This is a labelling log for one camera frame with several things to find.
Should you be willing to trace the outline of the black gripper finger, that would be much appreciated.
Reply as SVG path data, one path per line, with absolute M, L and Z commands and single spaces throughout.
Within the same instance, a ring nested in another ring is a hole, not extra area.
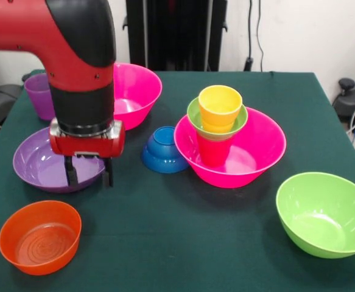
M 104 162 L 104 172 L 103 172 L 103 182 L 105 187 L 113 187 L 113 164 L 111 158 L 103 158 Z
M 64 166 L 68 186 L 78 185 L 77 171 L 72 164 L 72 156 L 64 156 Z

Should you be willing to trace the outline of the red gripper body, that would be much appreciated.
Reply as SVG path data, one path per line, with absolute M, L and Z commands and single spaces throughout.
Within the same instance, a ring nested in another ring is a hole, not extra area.
M 77 137 L 64 133 L 56 118 L 51 120 L 49 140 L 55 154 L 63 156 L 98 156 L 115 158 L 122 154 L 125 142 L 123 121 L 114 120 L 111 127 L 97 136 Z

